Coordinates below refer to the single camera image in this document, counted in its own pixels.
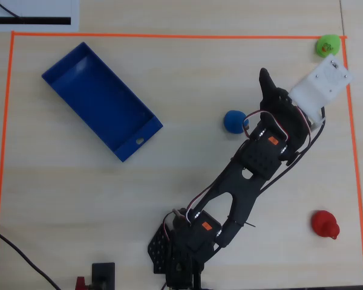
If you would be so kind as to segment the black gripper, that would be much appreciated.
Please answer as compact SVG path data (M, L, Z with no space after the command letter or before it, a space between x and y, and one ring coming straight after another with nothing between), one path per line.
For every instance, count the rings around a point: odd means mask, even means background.
M280 160L291 165L299 155L298 150L305 143L309 129L289 93L275 86L265 68L260 69L259 83L263 95L260 103L260 109L263 110L261 122L266 129L286 142L287 149Z

